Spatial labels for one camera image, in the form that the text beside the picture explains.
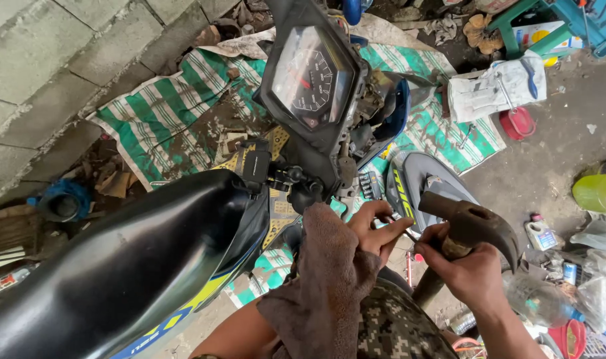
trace green plastic stool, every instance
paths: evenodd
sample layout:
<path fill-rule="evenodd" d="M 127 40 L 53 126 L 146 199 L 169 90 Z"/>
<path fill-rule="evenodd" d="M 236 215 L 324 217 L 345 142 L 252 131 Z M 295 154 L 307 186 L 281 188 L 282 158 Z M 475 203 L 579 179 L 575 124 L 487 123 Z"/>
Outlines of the green plastic stool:
<path fill-rule="evenodd" d="M 516 41 L 515 39 L 514 29 L 511 26 L 511 21 L 518 17 L 518 15 L 520 15 L 521 13 L 529 10 L 534 5 L 538 4 L 538 2 L 544 4 L 544 0 L 520 0 L 508 10 L 506 10 L 506 12 L 504 12 L 502 15 L 496 17 L 496 19 L 491 21 L 489 26 L 487 26 L 488 31 L 500 29 L 500 34 L 502 35 L 503 41 L 505 42 L 507 60 L 519 59 L 524 54 L 522 51 L 520 51 L 518 41 Z M 566 41 L 566 39 L 572 36 L 573 35 L 569 31 L 569 26 L 565 24 L 555 29 L 546 37 L 543 37 L 540 41 L 533 44 L 529 49 L 534 53 L 540 55 L 545 60 L 548 58 L 554 58 L 556 56 L 560 57 L 568 55 L 575 50 L 567 49 L 567 51 L 561 51 L 558 53 L 551 54 L 548 54 L 548 52 L 554 47 L 562 44 L 563 41 Z"/>

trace red needle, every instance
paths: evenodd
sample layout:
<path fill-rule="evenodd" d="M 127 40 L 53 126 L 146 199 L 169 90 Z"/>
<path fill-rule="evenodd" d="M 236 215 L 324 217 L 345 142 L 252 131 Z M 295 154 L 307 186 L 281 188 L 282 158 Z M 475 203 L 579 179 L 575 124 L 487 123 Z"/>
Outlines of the red needle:
<path fill-rule="evenodd" d="M 299 82 L 301 83 L 301 85 L 303 85 L 303 87 L 305 87 L 306 89 L 310 89 L 312 88 L 312 86 L 310 86 L 309 82 L 305 81 L 302 77 L 300 76 L 296 76 L 293 72 L 292 72 L 292 68 L 288 68 L 288 71 L 290 73 L 290 75 L 292 75 L 294 78 L 297 78 L 299 80 Z"/>

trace green and white striped tarp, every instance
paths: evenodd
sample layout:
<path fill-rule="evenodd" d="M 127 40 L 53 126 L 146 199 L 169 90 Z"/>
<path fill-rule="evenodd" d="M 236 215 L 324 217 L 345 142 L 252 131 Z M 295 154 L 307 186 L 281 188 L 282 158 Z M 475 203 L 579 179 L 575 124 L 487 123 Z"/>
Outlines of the green and white striped tarp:
<path fill-rule="evenodd" d="M 360 53 L 372 68 L 383 71 L 416 71 L 426 78 L 437 73 L 445 81 L 455 75 L 445 56 L 437 51 L 370 44 Z M 233 67 L 241 76 L 232 80 L 226 72 Z M 265 60 L 228 58 L 195 49 L 184 57 L 179 73 L 147 81 L 88 119 L 117 140 L 124 160 L 141 183 L 152 190 L 152 181 L 173 180 L 224 160 L 218 138 L 226 115 L 244 120 L 249 134 L 259 134 L 257 128 L 266 125 L 268 116 L 251 96 L 261 83 L 264 68 Z M 215 116 L 208 110 L 226 92 L 227 113 Z M 443 119 L 441 103 L 440 94 L 436 94 L 412 109 L 407 128 L 392 144 L 387 159 L 375 159 L 367 170 L 383 174 L 388 160 L 398 151 L 420 150 L 434 154 L 461 173 L 505 147 L 491 120 L 480 118 L 475 121 L 477 131 L 459 150 L 457 144 L 469 126 Z"/>

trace hammer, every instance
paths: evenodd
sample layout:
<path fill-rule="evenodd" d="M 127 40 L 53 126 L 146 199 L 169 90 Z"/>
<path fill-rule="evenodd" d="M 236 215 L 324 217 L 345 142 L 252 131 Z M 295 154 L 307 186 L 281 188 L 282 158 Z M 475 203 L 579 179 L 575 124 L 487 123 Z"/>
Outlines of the hammer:
<path fill-rule="evenodd" d="M 511 271 L 515 273 L 517 237 L 511 225 L 501 216 L 466 200 L 452 200 L 429 191 L 420 197 L 419 211 L 449 222 L 449 232 L 442 243 L 436 237 L 428 242 L 449 261 L 465 257 L 477 244 L 487 242 L 506 257 Z M 442 278 L 433 269 L 427 268 L 411 298 L 425 310 L 443 285 Z"/>

